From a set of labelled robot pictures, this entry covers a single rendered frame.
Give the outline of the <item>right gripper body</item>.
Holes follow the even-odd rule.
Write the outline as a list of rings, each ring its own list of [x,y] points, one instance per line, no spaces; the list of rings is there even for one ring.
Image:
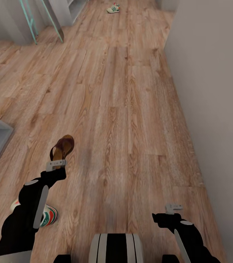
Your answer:
[[[164,214],[158,214],[157,213],[158,226],[160,228],[168,228],[169,230],[171,230],[170,229],[170,222],[174,218],[181,219],[181,215],[177,214],[177,213],[175,213],[174,215],[172,215],[172,214],[165,214],[165,213]]]

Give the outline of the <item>gym shoe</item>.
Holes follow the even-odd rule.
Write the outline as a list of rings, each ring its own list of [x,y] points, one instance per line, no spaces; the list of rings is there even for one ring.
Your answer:
[[[13,212],[15,207],[18,205],[20,205],[19,200],[15,200],[10,207],[11,211]],[[45,204],[44,212],[39,227],[41,228],[48,225],[52,225],[56,221],[57,216],[58,216],[57,210]]]
[[[116,5],[116,3],[114,3],[110,8],[107,9],[107,12],[109,12],[111,14],[112,13],[117,13],[119,11],[120,11],[120,6],[119,6],[119,4]]]

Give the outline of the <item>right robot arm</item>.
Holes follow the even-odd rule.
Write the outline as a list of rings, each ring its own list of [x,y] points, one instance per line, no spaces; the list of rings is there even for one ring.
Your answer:
[[[164,214],[153,214],[160,228],[168,228],[175,235],[185,263],[220,263],[204,246],[202,236],[192,222],[181,219],[174,210],[184,209],[181,203],[166,203]]]

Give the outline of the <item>robot trunk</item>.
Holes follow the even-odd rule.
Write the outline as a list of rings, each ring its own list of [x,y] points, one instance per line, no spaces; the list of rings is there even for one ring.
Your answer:
[[[96,233],[88,263],[145,263],[137,233]]]

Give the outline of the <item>sandal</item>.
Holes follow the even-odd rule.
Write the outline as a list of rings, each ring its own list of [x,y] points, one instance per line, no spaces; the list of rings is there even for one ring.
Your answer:
[[[75,146],[75,141],[73,137],[69,134],[65,135],[55,145],[56,150],[54,152],[54,155],[53,155],[53,148],[51,149],[51,152],[50,152],[51,161],[65,160],[66,156],[73,151],[74,146]],[[65,168],[65,165],[55,166],[56,169],[62,168],[62,167]]]

